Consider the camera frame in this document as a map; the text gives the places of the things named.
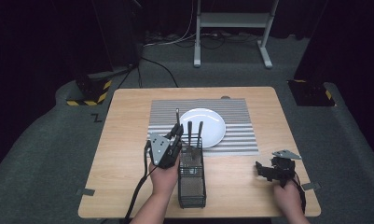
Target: table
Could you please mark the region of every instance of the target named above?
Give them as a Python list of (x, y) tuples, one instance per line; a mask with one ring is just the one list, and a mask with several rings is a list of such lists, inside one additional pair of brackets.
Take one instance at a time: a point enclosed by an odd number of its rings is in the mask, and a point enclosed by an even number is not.
[[(180, 208), (174, 189), (166, 217), (278, 217), (273, 183), (257, 175), (255, 162), (270, 166), (271, 153), (298, 149), (277, 98), (271, 87), (123, 89), (113, 100), (91, 166), (78, 214), (84, 218), (124, 217), (133, 191), (144, 173), (143, 149), (152, 100), (244, 98), (253, 123), (259, 156), (205, 157), (207, 202), (204, 208)], [(301, 184), (310, 183), (303, 161), (296, 161)], [(141, 188), (133, 217), (149, 197), (149, 180)], [(306, 216), (320, 215), (321, 208), (313, 190), (306, 191)]]
[(272, 68), (273, 64), (266, 50), (266, 43), (278, 4), (279, 0), (273, 0), (269, 13), (213, 13), (201, 12), (201, 0), (198, 0), (193, 65), (201, 66), (201, 27), (247, 27), (265, 29), (262, 40), (258, 40), (257, 45), (265, 67)]

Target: yellow and black tape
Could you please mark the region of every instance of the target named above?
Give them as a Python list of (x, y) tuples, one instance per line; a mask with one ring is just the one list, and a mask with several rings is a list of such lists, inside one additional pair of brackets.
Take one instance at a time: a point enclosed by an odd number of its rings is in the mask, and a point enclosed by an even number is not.
[(82, 100), (67, 100), (68, 105), (101, 105), (107, 96), (108, 90), (111, 86), (111, 80), (105, 82), (101, 92), (98, 92), (97, 99), (82, 99)]
[(328, 97), (328, 100), (332, 100), (332, 95), (329, 91), (326, 91), (326, 97)]

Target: tape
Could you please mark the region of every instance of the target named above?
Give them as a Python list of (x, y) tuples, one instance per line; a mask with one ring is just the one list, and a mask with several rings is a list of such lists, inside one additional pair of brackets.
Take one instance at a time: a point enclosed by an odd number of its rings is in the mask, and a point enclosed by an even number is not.
[(101, 105), (105, 97), (107, 96), (108, 90), (111, 86), (111, 80), (101, 84), (103, 84), (103, 87), (100, 88), (97, 92), (95, 92), (95, 94), (97, 95), (92, 97), (94, 99), (67, 100), (66, 103), (68, 105)]
[(94, 194), (94, 189), (78, 189), (76, 191), (76, 195), (88, 195), (88, 196), (93, 196)]
[(317, 190), (321, 188), (321, 185), (319, 183), (308, 183), (308, 184), (303, 184), (302, 187), (304, 190), (309, 190), (309, 189)]
[(328, 100), (332, 99), (332, 95), (329, 91), (326, 91), (326, 97), (328, 97)]

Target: stand leg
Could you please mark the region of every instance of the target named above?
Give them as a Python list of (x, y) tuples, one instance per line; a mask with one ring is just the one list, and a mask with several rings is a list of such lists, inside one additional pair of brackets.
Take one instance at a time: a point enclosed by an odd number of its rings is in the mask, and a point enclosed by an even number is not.
[(272, 68), (273, 64), (270, 61), (270, 57), (268, 54), (268, 51), (266, 50), (266, 43), (268, 42), (268, 37), (270, 33), (271, 25), (273, 24), (274, 16), (276, 13), (277, 5), (279, 4), (279, 0), (274, 0), (273, 6), (271, 7), (270, 15), (268, 17), (268, 21), (266, 22), (265, 32), (263, 34), (262, 41), (258, 40), (257, 44), (259, 47), (259, 51), (261, 52), (263, 62), (265, 64), (265, 67)]
[(201, 0), (198, 0), (198, 9), (196, 11), (196, 40), (193, 66), (201, 66)]

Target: human arm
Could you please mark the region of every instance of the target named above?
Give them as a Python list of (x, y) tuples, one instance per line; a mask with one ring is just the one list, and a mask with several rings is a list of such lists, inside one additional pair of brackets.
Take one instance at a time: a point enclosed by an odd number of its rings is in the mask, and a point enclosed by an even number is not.
[(303, 214), (299, 191), (292, 180), (288, 180), (284, 188), (274, 186), (274, 199), (290, 224), (310, 223)]
[(149, 164), (150, 171), (155, 169), (150, 175), (152, 193), (133, 218), (132, 224), (163, 223), (169, 200), (178, 180), (178, 163), (179, 158), (175, 162), (175, 166), (169, 169), (155, 168), (152, 163)]

